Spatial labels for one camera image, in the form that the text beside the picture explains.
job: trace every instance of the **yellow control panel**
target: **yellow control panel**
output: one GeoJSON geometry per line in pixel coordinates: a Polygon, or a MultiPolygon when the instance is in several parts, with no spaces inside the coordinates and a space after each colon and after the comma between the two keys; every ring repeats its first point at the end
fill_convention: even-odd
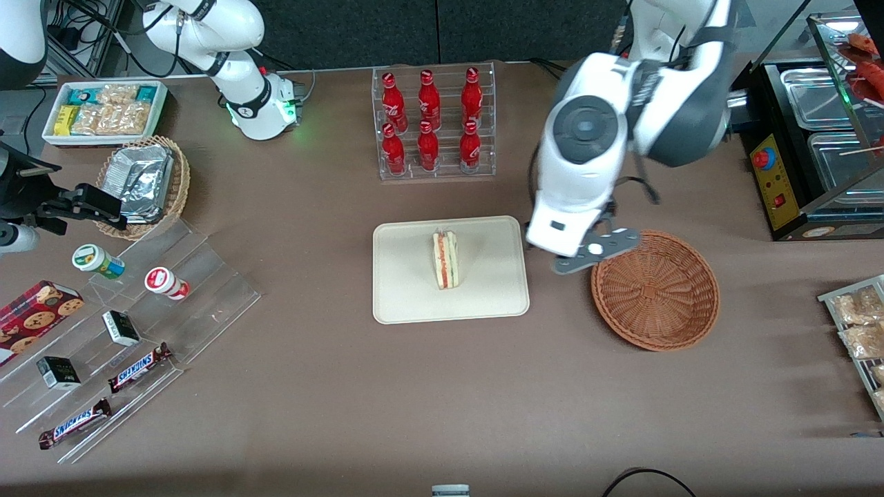
{"type": "Polygon", "coordinates": [[[755,181],[761,190],[767,218],[771,226],[778,230],[789,221],[798,217],[800,210],[795,200],[795,193],[786,175],[786,168],[780,160],[780,150],[776,146],[773,135],[765,138],[751,154],[752,170],[755,181]]]}

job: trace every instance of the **clear acrylic bottle rack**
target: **clear acrylic bottle rack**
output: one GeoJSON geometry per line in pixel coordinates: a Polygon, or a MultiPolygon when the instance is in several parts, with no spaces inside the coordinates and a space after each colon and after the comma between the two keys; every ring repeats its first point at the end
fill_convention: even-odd
{"type": "Polygon", "coordinates": [[[95,275],[81,291],[87,305],[41,341],[46,345],[13,359],[0,377],[4,422],[34,439],[106,397],[113,416],[90,424],[46,452],[59,463],[75,463],[131,415],[183,374],[205,348],[257,302],[260,295],[211,248],[205,235],[184,221],[157,225],[127,248],[119,279],[95,275]],[[144,287],[144,276],[158,265],[190,284],[190,295],[173,301],[144,287]],[[141,336],[134,347],[111,341],[102,315],[125,312],[141,336]],[[174,354],[132,385],[111,395],[108,379],[166,342],[174,354]],[[71,391],[46,387],[36,362],[43,356],[67,357],[81,385],[71,391]]]}
{"type": "Polygon", "coordinates": [[[497,88],[494,80],[494,64],[448,64],[424,67],[381,67],[372,71],[371,101],[375,117],[375,138],[377,140],[377,163],[381,180],[433,180],[440,178],[472,178],[493,176],[497,172],[497,88]],[[467,81],[467,69],[479,70],[479,85],[482,87],[482,125],[478,129],[482,147],[479,150],[479,167],[472,174],[461,171],[461,136],[463,136],[461,92],[467,81]],[[442,105],[442,127],[436,132],[439,140],[439,167],[435,172],[426,172],[420,165],[417,150],[417,137],[421,131],[421,110],[417,102],[417,92],[421,89],[421,71],[433,71],[433,79],[439,90],[442,105]],[[393,176],[386,167],[384,149],[381,143],[384,136],[381,126],[387,122],[384,114],[384,85],[381,76],[392,73],[396,77],[396,87],[405,98],[405,114],[408,117],[408,130],[399,137],[405,146],[405,174],[393,176]]]}

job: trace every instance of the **brown wicker basket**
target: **brown wicker basket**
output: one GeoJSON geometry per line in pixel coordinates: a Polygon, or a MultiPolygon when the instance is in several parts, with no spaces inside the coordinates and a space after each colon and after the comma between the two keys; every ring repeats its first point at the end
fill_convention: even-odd
{"type": "Polygon", "coordinates": [[[595,266],[591,292],[613,330],[649,350],[696,345],[719,314],[712,268],[690,245],[659,231],[642,231],[636,249],[595,266]]]}
{"type": "MultiPolygon", "coordinates": [[[[169,190],[166,194],[162,219],[171,217],[177,218],[181,215],[181,212],[184,211],[184,205],[187,203],[187,189],[190,187],[190,165],[187,163],[187,157],[184,157],[181,149],[174,141],[163,136],[151,136],[142,140],[133,141],[132,143],[123,145],[122,148],[147,147],[148,145],[163,145],[175,155],[175,163],[172,165],[172,176],[169,180],[169,190]]],[[[104,161],[104,167],[98,173],[98,180],[95,182],[97,187],[101,187],[102,183],[104,183],[104,175],[107,174],[108,165],[110,165],[110,163],[111,158],[108,157],[108,160],[104,161]]],[[[101,230],[102,233],[108,236],[131,241],[139,240],[145,233],[156,226],[156,223],[152,225],[129,225],[124,231],[119,231],[104,223],[96,222],[95,224],[98,225],[98,229],[101,230]]]]}

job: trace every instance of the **brown table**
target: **brown table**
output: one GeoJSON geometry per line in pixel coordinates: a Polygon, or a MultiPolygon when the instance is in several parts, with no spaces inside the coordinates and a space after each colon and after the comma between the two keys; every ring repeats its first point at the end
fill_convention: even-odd
{"type": "MultiPolygon", "coordinates": [[[[476,497],[598,495],[632,466],[699,495],[881,492],[884,441],[847,438],[880,424],[815,296],[884,272],[882,245],[770,242],[736,141],[681,169],[651,164],[660,206],[617,190],[625,226],[680,236],[715,270],[720,319],[695,348],[624,342],[590,303],[588,273],[556,276],[539,249],[522,317],[375,322],[375,226],[530,216],[526,171],[554,81],[498,69],[498,176],[419,185],[377,179],[370,71],[320,73],[303,125],[267,142],[231,125],[210,81],[168,80],[159,132],[193,168],[185,218],[264,298],[73,466],[0,412],[0,494],[421,496],[465,482],[476,497]]],[[[43,158],[70,187],[107,154],[43,158]]],[[[0,260],[0,302],[38,279],[85,283],[69,261],[89,241],[125,246],[71,223],[0,260]]],[[[630,485],[663,494],[653,481],[630,485]]]]}

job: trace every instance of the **red emergency stop button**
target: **red emergency stop button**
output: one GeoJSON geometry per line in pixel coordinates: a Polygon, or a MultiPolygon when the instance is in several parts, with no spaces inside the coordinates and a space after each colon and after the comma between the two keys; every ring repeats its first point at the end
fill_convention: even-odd
{"type": "Polygon", "coordinates": [[[761,171],[768,171],[774,164],[776,163],[776,152],[774,149],[770,147],[764,147],[763,149],[755,152],[752,155],[752,165],[759,168],[761,171]]]}

